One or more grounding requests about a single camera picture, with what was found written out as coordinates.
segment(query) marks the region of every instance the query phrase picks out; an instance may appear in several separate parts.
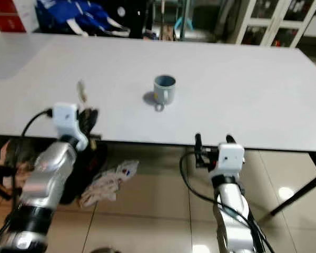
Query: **tiled floor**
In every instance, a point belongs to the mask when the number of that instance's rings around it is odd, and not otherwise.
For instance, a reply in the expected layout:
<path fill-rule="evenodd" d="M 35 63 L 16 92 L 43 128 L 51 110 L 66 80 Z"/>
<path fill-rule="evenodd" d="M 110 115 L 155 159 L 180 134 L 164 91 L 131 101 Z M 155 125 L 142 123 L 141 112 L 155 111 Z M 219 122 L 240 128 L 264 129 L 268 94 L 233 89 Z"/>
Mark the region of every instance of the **tiled floor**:
<path fill-rule="evenodd" d="M 212 206 L 189 194 L 179 175 L 184 148 L 113 145 L 109 166 L 123 159 L 141 161 L 138 174 L 125 183 L 115 202 L 102 201 L 88 209 L 75 203 L 61 206 L 52 222 L 47 252 L 89 253 L 114 247 L 123 253 L 219 252 Z M 295 191 L 316 175 L 305 154 L 246 153 L 241 180 L 257 220 L 283 201 L 279 189 Z M 209 196 L 213 189 L 205 170 L 187 161 L 190 181 Z M 0 199 L 0 225 L 9 212 Z M 275 252 L 316 251 L 316 189 L 272 219 L 260 223 Z"/>

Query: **mug handle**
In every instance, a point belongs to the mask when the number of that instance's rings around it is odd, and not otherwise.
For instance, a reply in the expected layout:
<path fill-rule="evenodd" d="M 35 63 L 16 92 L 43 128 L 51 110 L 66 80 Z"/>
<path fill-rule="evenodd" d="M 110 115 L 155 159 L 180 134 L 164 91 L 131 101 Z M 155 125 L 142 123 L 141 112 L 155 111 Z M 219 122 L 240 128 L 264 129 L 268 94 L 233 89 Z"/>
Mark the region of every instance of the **mug handle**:
<path fill-rule="evenodd" d="M 164 103 L 166 103 L 168 99 L 169 99 L 169 92 L 167 90 L 164 90 Z"/>

